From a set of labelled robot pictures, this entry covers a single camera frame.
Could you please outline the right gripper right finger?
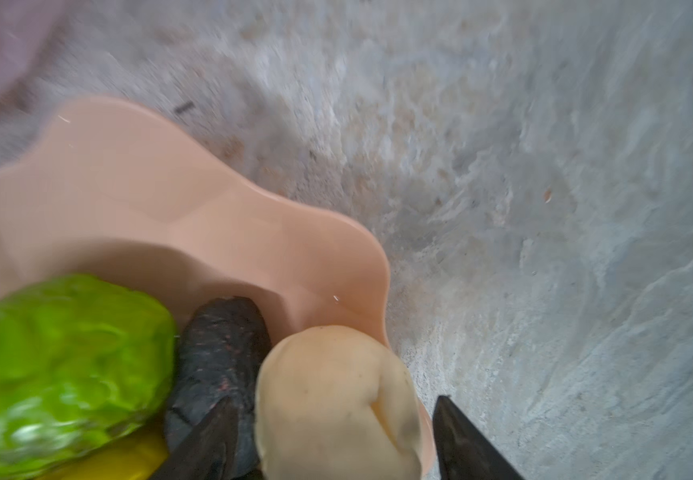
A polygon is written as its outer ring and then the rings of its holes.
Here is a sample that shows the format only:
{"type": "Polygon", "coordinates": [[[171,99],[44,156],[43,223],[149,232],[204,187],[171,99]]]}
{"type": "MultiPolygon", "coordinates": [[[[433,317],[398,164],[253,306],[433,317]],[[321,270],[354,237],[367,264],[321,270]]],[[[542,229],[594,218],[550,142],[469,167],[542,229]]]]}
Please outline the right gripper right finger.
{"type": "Polygon", "coordinates": [[[449,396],[437,398],[432,430],[441,480],[523,480],[449,396]]]}

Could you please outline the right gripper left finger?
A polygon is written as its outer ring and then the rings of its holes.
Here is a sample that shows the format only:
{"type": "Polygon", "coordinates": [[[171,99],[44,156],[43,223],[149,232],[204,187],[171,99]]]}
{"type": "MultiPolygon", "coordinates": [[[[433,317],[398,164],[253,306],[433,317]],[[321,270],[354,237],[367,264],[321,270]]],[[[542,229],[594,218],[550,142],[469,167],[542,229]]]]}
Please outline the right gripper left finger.
{"type": "Polygon", "coordinates": [[[230,479],[238,446],[238,410],[228,397],[216,403],[150,480],[230,479]]]}

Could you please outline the yellow fake lemon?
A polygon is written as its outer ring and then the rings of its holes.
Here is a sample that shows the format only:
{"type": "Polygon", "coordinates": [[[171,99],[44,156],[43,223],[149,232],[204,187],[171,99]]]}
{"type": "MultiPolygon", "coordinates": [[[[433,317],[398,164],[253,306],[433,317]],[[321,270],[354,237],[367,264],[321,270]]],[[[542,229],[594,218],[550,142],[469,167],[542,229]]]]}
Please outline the yellow fake lemon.
{"type": "Polygon", "coordinates": [[[40,476],[43,480],[148,479],[168,458],[162,422],[156,420],[136,432],[40,476]]]}

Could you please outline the dark fake grapes bunch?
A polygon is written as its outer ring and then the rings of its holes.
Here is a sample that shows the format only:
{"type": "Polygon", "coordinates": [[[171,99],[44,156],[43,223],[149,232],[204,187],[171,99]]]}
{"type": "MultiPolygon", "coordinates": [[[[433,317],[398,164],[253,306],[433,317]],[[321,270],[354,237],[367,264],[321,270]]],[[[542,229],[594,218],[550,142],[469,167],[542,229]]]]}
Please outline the dark fake grapes bunch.
{"type": "Polygon", "coordinates": [[[198,308],[180,343],[176,374],[164,413],[164,438],[176,450],[224,398],[238,408],[234,479],[252,479],[260,458],[254,443],[256,380],[272,342],[252,300],[218,298],[198,308]]]}

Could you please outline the beige fake potato fruit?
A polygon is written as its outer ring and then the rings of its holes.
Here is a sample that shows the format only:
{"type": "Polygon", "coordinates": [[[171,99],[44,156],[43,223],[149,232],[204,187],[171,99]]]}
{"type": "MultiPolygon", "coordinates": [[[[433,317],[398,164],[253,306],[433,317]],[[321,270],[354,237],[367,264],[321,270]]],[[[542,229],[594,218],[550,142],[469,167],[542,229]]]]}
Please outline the beige fake potato fruit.
{"type": "Polygon", "coordinates": [[[346,326],[288,336],[256,382],[256,449],[268,479],[419,479],[422,428],[409,371],[346,326]]]}

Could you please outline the bumpy light green fruit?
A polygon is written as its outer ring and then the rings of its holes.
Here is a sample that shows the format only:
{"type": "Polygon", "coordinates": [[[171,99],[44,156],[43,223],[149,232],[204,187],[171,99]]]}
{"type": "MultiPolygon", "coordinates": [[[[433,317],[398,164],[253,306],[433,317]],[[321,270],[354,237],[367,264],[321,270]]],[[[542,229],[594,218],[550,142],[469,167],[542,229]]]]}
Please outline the bumpy light green fruit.
{"type": "Polygon", "coordinates": [[[0,300],[0,479],[88,455],[156,416],[176,322],[144,292],[72,274],[0,300]]]}

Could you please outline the pink scalloped plate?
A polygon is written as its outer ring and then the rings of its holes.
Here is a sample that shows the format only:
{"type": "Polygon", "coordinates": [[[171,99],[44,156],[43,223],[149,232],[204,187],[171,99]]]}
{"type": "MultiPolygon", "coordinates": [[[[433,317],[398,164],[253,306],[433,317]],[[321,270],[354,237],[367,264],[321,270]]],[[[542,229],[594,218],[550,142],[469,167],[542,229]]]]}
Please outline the pink scalloped plate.
{"type": "Polygon", "coordinates": [[[389,264],[368,230],[256,186],[121,99],[60,106],[0,168],[0,298],[70,272],[146,292],[180,324],[234,295],[273,342],[328,324],[387,339],[389,264]]]}

